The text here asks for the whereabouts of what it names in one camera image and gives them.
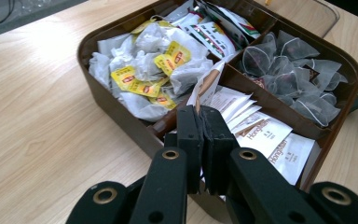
wooden table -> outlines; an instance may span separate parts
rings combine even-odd
[[[150,159],[95,104],[76,48],[152,2],[90,0],[0,35],[0,223],[64,223],[90,186],[145,175]],[[325,39],[358,62],[358,18],[338,12]],[[358,110],[324,162],[324,180],[358,194]],[[216,223],[191,200],[187,221]]]

yellow label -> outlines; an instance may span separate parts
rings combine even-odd
[[[176,27],[176,26],[170,24],[168,21],[159,21],[158,25],[161,27]]]
[[[186,49],[176,41],[171,42],[171,44],[168,46],[167,52],[165,53],[172,56],[176,67],[187,63],[191,59],[190,50]]]
[[[167,76],[170,76],[175,68],[187,63],[191,59],[191,52],[173,41],[168,46],[165,54],[160,54],[154,59],[158,68],[160,68]]]
[[[123,91],[126,91],[135,80],[135,68],[132,66],[119,68],[112,72],[110,76]]]
[[[171,97],[164,93],[160,92],[157,97],[148,97],[149,101],[154,105],[162,105],[167,109],[174,109],[176,107],[176,103],[171,99]]]
[[[154,59],[154,63],[160,68],[165,75],[170,76],[173,70],[176,68],[173,58],[168,54],[160,54]]]
[[[135,79],[129,86],[128,91],[144,96],[157,97],[159,89],[162,85],[167,83],[168,80],[168,77],[162,78],[158,81],[141,81]]]
[[[149,21],[145,21],[144,23],[142,23],[141,25],[139,25],[138,27],[136,27],[133,31],[131,31],[131,34],[133,35],[138,35],[140,34],[148,25],[150,25],[151,23],[153,23],[156,19],[151,19]]]

tea bag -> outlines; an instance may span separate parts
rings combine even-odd
[[[242,55],[245,73],[256,77],[264,76],[269,71],[275,50],[274,41],[247,47]]]
[[[336,89],[336,87],[338,86],[338,84],[340,82],[343,83],[348,83],[348,80],[342,76],[340,73],[336,72],[330,80],[330,83],[326,86],[326,88],[324,89],[325,91],[333,91]]]
[[[173,86],[173,92],[177,95],[183,94],[192,86],[194,86],[198,79],[213,67],[212,60],[201,59],[191,60],[173,70],[170,81]]]
[[[147,53],[143,50],[138,51],[136,57],[131,61],[131,65],[135,68],[135,77],[142,81],[159,80],[165,75],[161,69],[157,68],[154,59],[159,53]]]
[[[157,23],[150,23],[136,38],[135,47],[137,51],[163,53],[170,42],[166,36],[166,29],[160,27]]]
[[[292,61],[316,57],[319,55],[319,51],[300,38],[280,30],[277,39],[277,54],[287,56]]]
[[[322,127],[328,126],[328,123],[333,120],[340,111],[340,109],[333,107],[324,99],[315,95],[298,98],[290,107]]]
[[[299,95],[296,73],[279,75],[275,78],[276,95],[296,98]]]
[[[109,63],[110,59],[101,53],[93,52],[89,59],[89,73],[109,90]]]
[[[150,103],[147,98],[142,95],[132,92],[122,92],[120,95],[123,99],[124,106],[126,106],[137,119],[156,122],[169,111],[168,108],[162,105]]]
[[[132,52],[132,35],[130,35],[123,41],[119,48],[111,49],[113,60],[109,64],[110,72],[129,65],[133,59]]]
[[[265,75],[263,77],[264,89],[272,94],[277,92],[277,84],[275,83],[275,77],[271,75]]]
[[[320,95],[319,90],[310,82],[310,70],[305,68],[295,68],[297,77],[298,97],[308,95]]]
[[[276,37],[275,37],[275,34],[272,33],[272,32],[269,32],[268,34],[266,34],[262,40],[261,43],[269,43],[269,42],[272,42],[275,46],[276,46]]]
[[[109,39],[99,40],[98,44],[98,52],[101,54],[112,58],[111,49],[118,49],[123,44],[123,42],[130,36],[131,34],[124,34],[114,36]]]
[[[293,100],[293,98],[290,96],[277,95],[276,97],[278,100],[282,101],[284,104],[286,104],[288,106],[291,106],[295,102],[295,100]]]
[[[268,70],[268,74],[272,76],[279,76],[283,74],[289,74],[295,70],[292,62],[286,56],[275,57],[272,61],[271,67]]]
[[[322,92],[321,98],[330,105],[335,105],[337,103],[337,97],[332,92]]]
[[[320,90],[325,91],[326,87],[332,81],[335,72],[322,72],[312,80],[312,83]]]
[[[310,83],[310,73],[307,69],[295,68],[295,71],[277,76],[276,95],[298,98],[308,95],[320,95],[321,91]]]

yellow tea bag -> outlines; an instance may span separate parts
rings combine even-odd
[[[121,90],[126,91],[135,80],[135,68],[132,66],[125,66],[112,72],[110,76]]]
[[[176,103],[171,99],[171,97],[164,93],[160,92],[157,97],[148,97],[149,101],[154,105],[163,105],[167,109],[174,109]]]
[[[168,54],[160,54],[154,59],[154,63],[158,68],[160,68],[165,75],[170,76],[173,70],[176,68],[176,65],[173,62],[173,58]]]
[[[175,63],[176,67],[187,63],[191,59],[190,50],[186,49],[184,46],[180,45],[176,41],[171,42],[165,54],[172,56],[173,62]]]
[[[158,68],[160,68],[167,76],[170,76],[175,68],[187,63],[191,59],[190,50],[173,41],[168,46],[164,54],[160,54],[154,59]]]
[[[167,83],[168,80],[168,77],[162,78],[158,81],[141,81],[135,79],[128,87],[128,91],[144,96],[157,97],[159,89],[162,85]]]

white tea packet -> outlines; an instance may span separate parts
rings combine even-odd
[[[214,94],[210,107],[220,111],[225,122],[228,122],[248,103],[250,97],[251,95],[222,87]]]
[[[249,132],[256,124],[262,120],[269,119],[270,116],[258,112],[261,109],[259,105],[251,105],[243,113],[235,119],[232,119],[228,124],[230,131],[236,135],[246,134]]]
[[[241,147],[256,149],[268,158],[292,130],[287,124],[269,118],[261,121],[247,134],[239,135],[237,141]]]
[[[304,168],[315,140],[290,133],[268,157],[269,162],[294,185]]]

